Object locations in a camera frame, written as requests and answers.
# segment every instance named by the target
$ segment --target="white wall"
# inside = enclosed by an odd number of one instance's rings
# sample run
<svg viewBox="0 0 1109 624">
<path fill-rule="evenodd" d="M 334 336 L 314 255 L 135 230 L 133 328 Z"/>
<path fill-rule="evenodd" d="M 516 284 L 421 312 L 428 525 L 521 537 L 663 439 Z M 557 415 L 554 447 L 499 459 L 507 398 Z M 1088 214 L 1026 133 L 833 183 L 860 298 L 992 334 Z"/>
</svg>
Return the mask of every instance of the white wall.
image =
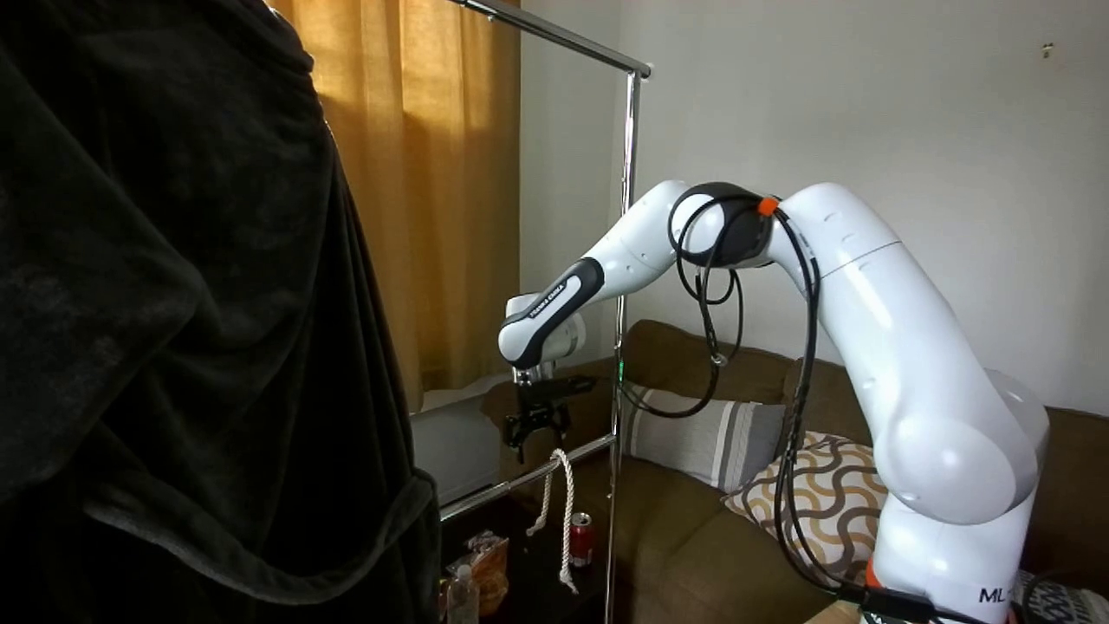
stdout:
<svg viewBox="0 0 1109 624">
<path fill-rule="evenodd" d="M 666 177 L 790 194 L 842 179 L 914 250 L 981 361 L 1043 401 L 1109 414 L 1109 5 L 1102 0 L 545 0 L 649 59 L 642 190 Z M 525 277 L 554 277 L 612 214 L 581 187 L 612 177 L 610 139 L 568 133 L 562 68 L 525 59 Z M 802 352 L 782 274 L 746 277 L 746 341 Z M 698 328 L 672 277 L 632 303 Z"/>
</svg>

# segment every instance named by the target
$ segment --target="brown couch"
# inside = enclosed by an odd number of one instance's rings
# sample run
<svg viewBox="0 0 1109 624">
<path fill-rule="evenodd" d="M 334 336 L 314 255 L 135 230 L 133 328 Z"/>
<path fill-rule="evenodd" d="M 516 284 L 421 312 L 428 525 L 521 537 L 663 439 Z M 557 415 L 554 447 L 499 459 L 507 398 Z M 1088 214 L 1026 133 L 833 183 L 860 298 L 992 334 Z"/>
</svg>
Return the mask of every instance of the brown couch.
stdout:
<svg viewBox="0 0 1109 624">
<path fill-rule="evenodd" d="M 622 341 L 626 381 L 699 396 L 704 342 L 663 325 L 639 322 Z M 612 361 L 568 368 L 597 387 L 568 401 L 572 431 L 564 447 L 602 438 L 612 401 Z M 790 401 L 796 363 L 761 350 L 722 376 L 718 398 Z M 867 428 L 835 363 L 817 363 L 812 381 L 807 431 L 867 439 Z M 484 396 L 484 414 L 502 423 L 516 410 L 513 387 Z M 1109 420 L 1050 410 L 1045 472 L 1026 542 L 1026 567 L 1066 587 L 1109 597 Z M 502 454 L 507 477 L 547 462 L 551 438 L 532 435 Z M 610 459 L 575 463 L 577 506 L 605 528 Z M 725 511 L 722 493 L 663 463 L 622 459 L 618 477 L 618 621 L 633 624 L 746 624 L 807 621 L 828 608 L 828 594 L 807 587 L 756 525 Z"/>
</svg>

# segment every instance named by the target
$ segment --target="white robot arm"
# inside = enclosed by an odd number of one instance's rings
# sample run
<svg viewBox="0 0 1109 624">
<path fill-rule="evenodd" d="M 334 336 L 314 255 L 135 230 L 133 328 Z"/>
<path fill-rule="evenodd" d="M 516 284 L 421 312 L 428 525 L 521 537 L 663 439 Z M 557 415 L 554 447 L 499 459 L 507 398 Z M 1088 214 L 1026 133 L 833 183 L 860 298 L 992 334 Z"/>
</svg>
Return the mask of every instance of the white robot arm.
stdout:
<svg viewBox="0 0 1109 624">
<path fill-rule="evenodd" d="M 887 485 L 870 573 L 953 621 L 1001 624 L 1036 498 L 1045 414 L 977 363 L 949 305 L 902 238 L 845 187 L 817 183 L 780 213 L 732 183 L 650 187 L 529 309 L 499 334 L 502 356 L 542 363 L 575 309 L 650 284 L 678 255 L 715 266 L 780 262 L 822 274 L 822 325 L 842 352 Z"/>
</svg>

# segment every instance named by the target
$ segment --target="black fabric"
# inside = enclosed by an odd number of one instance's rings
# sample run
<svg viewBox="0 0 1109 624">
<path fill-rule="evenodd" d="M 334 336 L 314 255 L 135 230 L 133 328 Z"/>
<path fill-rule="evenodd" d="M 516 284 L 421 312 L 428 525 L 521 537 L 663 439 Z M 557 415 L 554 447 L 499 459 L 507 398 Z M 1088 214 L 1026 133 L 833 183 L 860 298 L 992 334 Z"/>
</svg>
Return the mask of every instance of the black fabric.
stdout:
<svg viewBox="0 0 1109 624">
<path fill-rule="evenodd" d="M 433 621 L 436 493 L 293 30 L 4 0 L 0 128 L 0 618 Z"/>
</svg>

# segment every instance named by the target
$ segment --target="curtain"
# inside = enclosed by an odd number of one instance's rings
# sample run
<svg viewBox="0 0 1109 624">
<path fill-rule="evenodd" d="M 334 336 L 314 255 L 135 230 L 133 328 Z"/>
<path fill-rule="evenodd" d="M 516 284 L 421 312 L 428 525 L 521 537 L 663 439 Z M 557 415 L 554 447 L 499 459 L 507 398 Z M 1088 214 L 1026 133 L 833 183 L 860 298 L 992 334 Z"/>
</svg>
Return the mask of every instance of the curtain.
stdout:
<svg viewBox="0 0 1109 624">
<path fill-rule="evenodd" d="M 450 0 L 275 0 L 314 59 L 410 410 L 502 371 L 521 287 L 516 30 Z"/>
</svg>

